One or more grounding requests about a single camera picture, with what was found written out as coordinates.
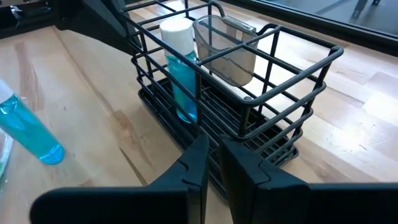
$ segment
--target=white bottle cap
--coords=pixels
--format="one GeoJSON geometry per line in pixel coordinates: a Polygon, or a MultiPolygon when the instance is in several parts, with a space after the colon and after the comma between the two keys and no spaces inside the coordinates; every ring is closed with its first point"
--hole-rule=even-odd
{"type": "Polygon", "coordinates": [[[162,40],[182,55],[193,52],[192,21],[183,17],[166,19],[160,24],[162,40]]]}
{"type": "Polygon", "coordinates": [[[13,94],[14,91],[8,87],[7,83],[0,79],[0,103],[8,100],[13,94]]]}

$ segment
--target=wooden countertop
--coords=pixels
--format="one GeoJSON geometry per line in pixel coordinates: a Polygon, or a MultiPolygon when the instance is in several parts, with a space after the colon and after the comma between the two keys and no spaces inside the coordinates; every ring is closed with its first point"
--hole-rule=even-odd
{"type": "MultiPolygon", "coordinates": [[[[180,1],[167,4],[183,7],[180,1]]],[[[280,22],[223,5],[228,15],[252,26],[280,22]]],[[[151,6],[131,17],[139,21],[164,13],[151,6]]],[[[295,144],[299,157],[283,169],[307,182],[398,181],[398,59],[305,31],[342,45],[345,54],[333,63],[328,88],[316,98],[315,113],[303,126],[304,135],[295,144]]],[[[269,41],[259,45],[266,48],[269,41]]],[[[277,56],[305,68],[324,50],[285,34],[277,56]]],[[[154,57],[164,60],[163,52],[154,57]]],[[[257,62],[256,71],[263,71],[263,65],[257,62]]],[[[289,77],[275,72],[271,79],[276,83],[289,77]]],[[[61,164],[45,166],[14,143],[0,180],[2,224],[28,223],[34,199],[57,187],[147,185],[181,155],[141,103],[130,56],[101,42],[54,27],[0,40],[0,76],[67,149],[61,164]]],[[[308,86],[302,82],[289,91],[300,96],[308,86]]],[[[259,90],[255,83],[250,87],[259,90]]],[[[287,106],[278,97],[270,103],[287,106]]],[[[229,209],[213,187],[206,212],[207,223],[231,223],[229,209]]]]}

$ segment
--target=wire rack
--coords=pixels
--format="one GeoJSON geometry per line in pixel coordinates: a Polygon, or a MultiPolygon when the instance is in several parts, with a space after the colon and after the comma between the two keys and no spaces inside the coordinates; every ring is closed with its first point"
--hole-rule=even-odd
{"type": "Polygon", "coordinates": [[[213,8],[215,8],[218,10],[220,16],[225,16],[224,10],[221,5],[214,1],[203,1],[201,5],[189,7],[188,0],[184,0],[185,8],[179,11],[167,6],[164,2],[163,0],[149,1],[126,7],[120,11],[114,10],[113,14],[122,22],[126,33],[131,33],[129,32],[128,26],[133,26],[136,29],[126,40],[129,42],[132,49],[137,52],[137,54],[133,56],[131,62],[136,66],[138,73],[137,81],[142,85],[139,96],[152,114],[163,125],[165,130],[182,149],[186,149],[191,145],[199,134],[205,133],[209,136],[211,150],[210,178],[223,196],[225,196],[225,190],[221,180],[217,152],[220,134],[226,134],[235,141],[242,142],[248,149],[259,154],[262,158],[270,161],[276,166],[281,166],[287,161],[297,157],[299,152],[296,147],[294,147],[294,142],[303,134],[301,129],[303,122],[313,114],[312,104],[315,97],[326,88],[326,83],[323,80],[328,72],[330,64],[343,54],[343,49],[327,41],[288,27],[279,26],[277,24],[267,24],[257,33],[257,37],[254,39],[241,42],[235,47],[231,47],[202,61],[198,60],[197,63],[193,63],[152,33],[152,31],[159,29],[159,25],[150,27],[147,25],[181,14],[194,21],[195,18],[190,16],[190,12],[202,8],[207,8],[208,14],[211,14],[213,8]],[[140,22],[132,21],[126,14],[129,11],[153,5],[169,10],[171,13],[140,22]],[[311,67],[302,70],[275,57],[279,34],[281,32],[326,47],[329,49],[329,54],[311,67]],[[251,43],[272,35],[272,46],[269,53],[251,47],[251,43]],[[142,46],[134,41],[133,37],[136,36],[139,36],[142,46]],[[156,43],[158,47],[149,50],[146,37],[156,43]],[[267,60],[265,75],[253,74],[254,78],[262,83],[260,95],[254,94],[245,87],[239,87],[239,90],[246,95],[246,97],[242,97],[215,78],[215,75],[212,74],[211,71],[209,72],[203,67],[205,63],[211,62],[238,49],[246,49],[256,54],[257,57],[267,60]],[[167,71],[167,65],[161,65],[153,56],[156,52],[161,50],[167,50],[195,71],[197,83],[195,94],[192,94],[167,71]],[[140,58],[145,59],[146,67],[138,62],[140,58]],[[289,71],[294,74],[294,76],[280,85],[270,82],[273,65],[277,65],[289,71]],[[318,76],[314,75],[314,73],[318,71],[320,71],[318,76]],[[154,76],[156,72],[163,73],[165,78],[156,80],[154,76]],[[313,82],[313,89],[310,93],[306,94],[304,97],[298,98],[286,91],[288,88],[304,79],[309,79],[313,82]],[[197,122],[195,122],[174,100],[172,83],[178,86],[197,104],[197,122]],[[277,95],[285,96],[292,101],[292,104],[284,110],[279,111],[275,109],[267,102],[277,95]],[[298,119],[292,121],[288,118],[288,115],[298,108],[303,108],[302,114],[298,119]],[[177,109],[191,121],[191,124],[183,122],[178,118],[176,113],[177,109]],[[263,115],[264,110],[272,112],[274,116],[271,118],[265,117],[263,115]],[[286,128],[282,129],[277,125],[277,123],[281,121],[287,123],[286,128]]]}

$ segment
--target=translucent bottle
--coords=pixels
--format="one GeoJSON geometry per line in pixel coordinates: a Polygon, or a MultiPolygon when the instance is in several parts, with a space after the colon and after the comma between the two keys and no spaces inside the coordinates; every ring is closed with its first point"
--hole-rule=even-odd
{"type": "MultiPolygon", "coordinates": [[[[196,61],[195,51],[193,50],[193,28],[192,21],[182,17],[170,18],[160,24],[162,40],[176,50],[178,53],[186,56],[192,62],[196,61]]],[[[193,95],[196,93],[195,71],[185,65],[181,60],[174,57],[165,50],[165,56],[168,62],[170,74],[177,79],[193,95]]],[[[197,121],[196,103],[189,98],[177,85],[172,84],[175,101],[197,121]]],[[[177,109],[178,117],[183,121],[190,123],[189,119],[177,109]]]]}
{"type": "Polygon", "coordinates": [[[0,80],[0,128],[44,164],[62,161],[64,149],[20,98],[0,80]]]}

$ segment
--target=blue liquid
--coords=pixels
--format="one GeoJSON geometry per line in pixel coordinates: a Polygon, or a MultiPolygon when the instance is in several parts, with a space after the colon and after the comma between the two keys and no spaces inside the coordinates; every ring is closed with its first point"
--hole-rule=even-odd
{"type": "MultiPolygon", "coordinates": [[[[192,62],[196,61],[196,55],[192,53],[186,55],[192,62]]],[[[166,55],[168,61],[169,72],[176,78],[185,88],[189,90],[194,96],[196,95],[196,80],[195,71],[185,65],[181,60],[172,55],[166,55]]],[[[193,118],[197,121],[197,105],[189,98],[177,85],[172,83],[175,101],[193,118]]],[[[185,115],[177,109],[178,117],[187,123],[191,123],[185,115]]]]}
{"type": "Polygon", "coordinates": [[[57,164],[63,147],[16,95],[0,104],[0,127],[44,164],[57,164]]]}

